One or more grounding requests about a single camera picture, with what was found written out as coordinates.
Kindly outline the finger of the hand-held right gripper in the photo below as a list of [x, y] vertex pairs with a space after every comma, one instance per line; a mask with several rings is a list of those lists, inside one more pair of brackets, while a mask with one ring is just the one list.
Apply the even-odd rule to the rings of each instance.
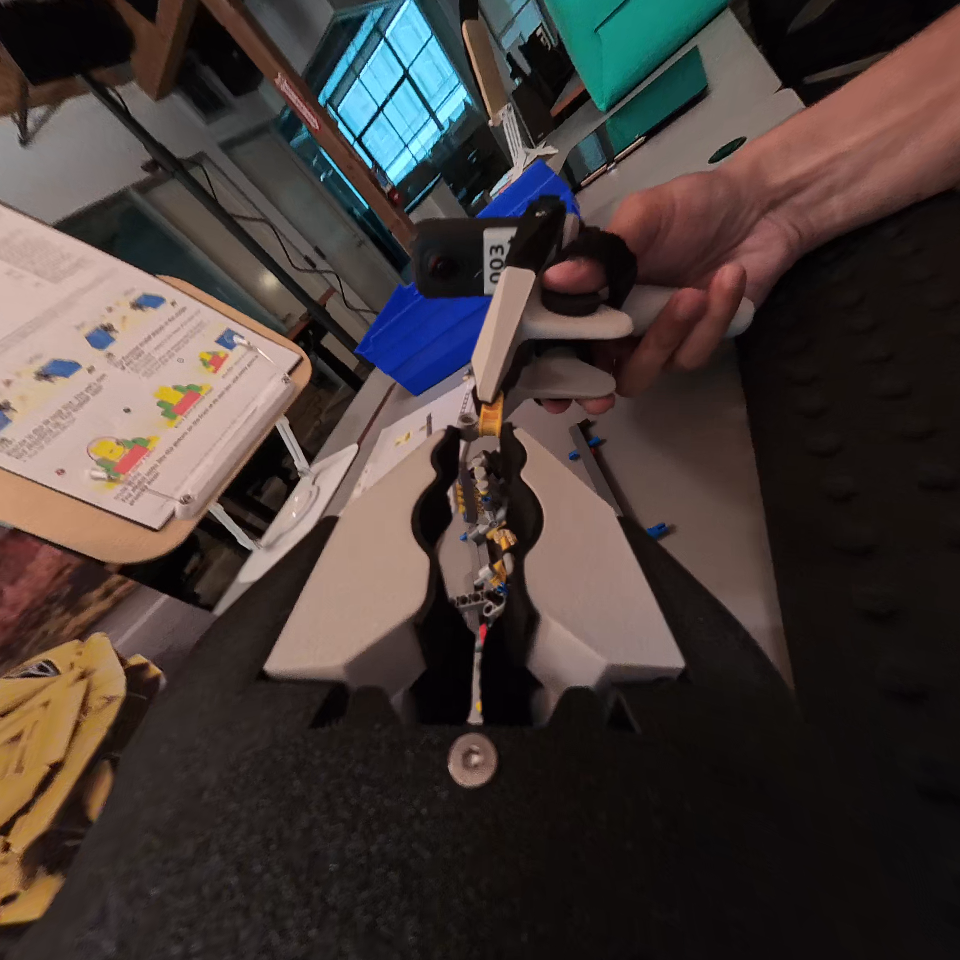
[[536, 280], [534, 270], [507, 267], [496, 284], [471, 354], [474, 387], [481, 404], [492, 404], [499, 396]]

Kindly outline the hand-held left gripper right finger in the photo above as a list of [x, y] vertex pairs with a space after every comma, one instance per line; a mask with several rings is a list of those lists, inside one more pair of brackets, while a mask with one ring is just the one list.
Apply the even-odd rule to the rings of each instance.
[[570, 689], [674, 680], [686, 661], [620, 516], [528, 431], [499, 438], [516, 537], [482, 655], [488, 726], [544, 722]]

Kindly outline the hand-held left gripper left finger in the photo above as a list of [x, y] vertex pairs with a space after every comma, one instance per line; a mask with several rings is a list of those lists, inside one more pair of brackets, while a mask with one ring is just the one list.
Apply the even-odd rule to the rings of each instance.
[[472, 709], [474, 633], [450, 599], [438, 544], [461, 434], [432, 434], [343, 508], [264, 670], [274, 680], [375, 688], [425, 724]]

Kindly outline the yellow toy liftarm grey bush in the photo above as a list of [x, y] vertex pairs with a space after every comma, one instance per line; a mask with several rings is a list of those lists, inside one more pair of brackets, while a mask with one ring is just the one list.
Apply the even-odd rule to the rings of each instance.
[[496, 400], [475, 407], [468, 400], [458, 415], [455, 426], [464, 441], [480, 439], [499, 439], [504, 423], [505, 395], [500, 393]]

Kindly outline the toy car chassis assembly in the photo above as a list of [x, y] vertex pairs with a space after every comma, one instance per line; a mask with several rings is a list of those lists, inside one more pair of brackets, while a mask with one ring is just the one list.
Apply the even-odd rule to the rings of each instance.
[[508, 522], [509, 493], [499, 451], [462, 441], [448, 500], [470, 570], [468, 585], [455, 587], [451, 599], [474, 631], [474, 651], [480, 654], [506, 606], [518, 546]]

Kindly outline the dark grey long toy beam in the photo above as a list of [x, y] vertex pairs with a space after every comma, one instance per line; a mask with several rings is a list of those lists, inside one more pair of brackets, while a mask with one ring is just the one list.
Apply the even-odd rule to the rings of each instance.
[[572, 448], [567, 454], [570, 463], [580, 463], [585, 470], [594, 492], [619, 517], [628, 515], [621, 499], [612, 485], [601, 456], [603, 439], [594, 434], [594, 422], [585, 417], [569, 427]]

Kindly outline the grey building instruction booklet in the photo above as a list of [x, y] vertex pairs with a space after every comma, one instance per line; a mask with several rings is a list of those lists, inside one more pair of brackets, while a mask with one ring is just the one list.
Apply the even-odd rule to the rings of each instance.
[[449, 427], [459, 427], [463, 414], [475, 414], [473, 393], [474, 378], [463, 376], [456, 387], [386, 426], [366, 459], [350, 499], [360, 497], [377, 484], [433, 434], [443, 434]]

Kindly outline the person's right forearm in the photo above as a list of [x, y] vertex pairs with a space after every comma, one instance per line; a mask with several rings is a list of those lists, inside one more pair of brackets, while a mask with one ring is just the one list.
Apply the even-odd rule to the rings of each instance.
[[788, 260], [959, 181], [959, 10], [744, 150], [736, 169], [786, 229]]

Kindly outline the yellow car toy set box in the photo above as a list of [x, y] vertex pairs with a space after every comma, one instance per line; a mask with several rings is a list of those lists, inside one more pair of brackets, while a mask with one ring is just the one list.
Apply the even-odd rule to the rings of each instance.
[[97, 624], [136, 584], [30, 534], [1, 540], [1, 925], [43, 916], [113, 788], [162, 669]]

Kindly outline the person's right hand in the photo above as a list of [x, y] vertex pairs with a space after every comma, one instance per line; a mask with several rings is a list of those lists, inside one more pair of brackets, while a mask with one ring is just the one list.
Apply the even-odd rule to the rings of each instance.
[[634, 398], [663, 374], [706, 366], [744, 299], [760, 306], [804, 252], [778, 204], [730, 171], [689, 174], [630, 194], [605, 231], [633, 254], [637, 281], [675, 289], [639, 338], [594, 342], [594, 364], [615, 392], [581, 400], [589, 414]]

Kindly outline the blue plastic bin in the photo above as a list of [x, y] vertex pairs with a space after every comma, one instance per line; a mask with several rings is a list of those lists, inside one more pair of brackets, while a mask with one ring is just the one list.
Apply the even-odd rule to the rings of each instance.
[[[536, 160], [475, 218], [455, 224], [478, 225], [498, 214], [520, 217], [544, 195], [561, 198], [568, 211], [580, 208], [567, 182], [543, 160]], [[355, 354], [419, 395], [467, 365], [473, 355], [491, 298], [486, 295], [427, 298], [414, 283], [398, 285], [359, 342]]]

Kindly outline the large paned window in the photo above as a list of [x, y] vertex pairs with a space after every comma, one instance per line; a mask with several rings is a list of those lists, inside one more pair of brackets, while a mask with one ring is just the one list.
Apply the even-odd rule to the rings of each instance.
[[469, 116], [472, 97], [418, 2], [335, 14], [309, 64], [318, 102], [399, 186]]

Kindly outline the tan board white stand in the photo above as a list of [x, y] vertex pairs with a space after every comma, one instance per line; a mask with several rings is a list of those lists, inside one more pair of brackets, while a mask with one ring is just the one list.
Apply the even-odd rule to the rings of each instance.
[[523, 130], [520, 114], [500, 75], [493, 44], [479, 13], [461, 14], [461, 35], [488, 125], [500, 127], [507, 141], [511, 165], [495, 188], [499, 193], [515, 183], [535, 161], [551, 159], [558, 150], [544, 142], [534, 143]]

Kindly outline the dark metal pole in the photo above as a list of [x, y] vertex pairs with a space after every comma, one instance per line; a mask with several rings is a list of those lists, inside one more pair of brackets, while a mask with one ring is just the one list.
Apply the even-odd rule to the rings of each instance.
[[349, 332], [343, 329], [342, 325], [335, 319], [330, 317], [327, 309], [320, 306], [306, 289], [294, 279], [291, 273], [285, 270], [282, 265], [270, 255], [267, 249], [258, 244], [257, 240], [241, 225], [241, 222], [226, 210], [208, 189], [198, 183], [185, 163], [175, 156], [174, 153], [157, 138], [152, 136], [146, 127], [142, 126], [126, 106], [123, 105], [120, 98], [116, 94], [111, 93], [102, 81], [94, 78], [90, 73], [81, 73], [78, 75], [78, 78], [85, 83], [97, 101], [139, 141], [146, 149], [150, 158], [159, 165], [161, 170], [181, 184], [259, 264], [272, 274], [279, 281], [279, 284], [305, 308], [308, 316], [321, 327], [325, 333], [334, 336], [351, 355], [354, 355], [357, 342]]

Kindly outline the teal felt pouch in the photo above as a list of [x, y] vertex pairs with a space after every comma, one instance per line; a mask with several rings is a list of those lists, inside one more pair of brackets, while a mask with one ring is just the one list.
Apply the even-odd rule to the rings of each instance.
[[623, 102], [605, 121], [609, 158], [618, 162], [699, 104], [710, 85], [698, 46]]

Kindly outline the black perforated panel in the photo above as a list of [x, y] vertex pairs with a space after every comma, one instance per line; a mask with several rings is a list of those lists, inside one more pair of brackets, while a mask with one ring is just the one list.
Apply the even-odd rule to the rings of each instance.
[[959, 198], [801, 258], [737, 343], [798, 699], [889, 883], [958, 958]]

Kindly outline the teal felt bag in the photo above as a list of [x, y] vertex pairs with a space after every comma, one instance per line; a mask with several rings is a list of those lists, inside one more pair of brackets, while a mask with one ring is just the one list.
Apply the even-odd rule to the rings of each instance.
[[545, 2], [585, 90], [604, 112], [728, 5], [726, 1]]

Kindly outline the printed instruction sheet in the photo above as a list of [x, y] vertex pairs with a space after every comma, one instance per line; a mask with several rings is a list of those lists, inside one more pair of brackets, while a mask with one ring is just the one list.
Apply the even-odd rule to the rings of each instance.
[[2, 206], [1, 466], [152, 531], [194, 517], [294, 397], [300, 355]]

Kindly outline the black office chair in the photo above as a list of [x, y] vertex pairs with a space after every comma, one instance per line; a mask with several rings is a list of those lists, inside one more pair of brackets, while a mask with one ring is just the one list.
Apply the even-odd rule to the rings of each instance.
[[766, 60], [806, 104], [863, 73], [927, 23], [925, 2], [750, 1], [748, 8]]

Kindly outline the brown wooden post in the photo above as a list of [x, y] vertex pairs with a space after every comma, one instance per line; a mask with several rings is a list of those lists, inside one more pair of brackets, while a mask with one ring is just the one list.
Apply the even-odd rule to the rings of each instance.
[[410, 253], [416, 237], [413, 222], [390, 200], [372, 170], [344, 138], [339, 126], [257, 18], [241, 2], [204, 1], [202, 4], [253, 61], [393, 238]]

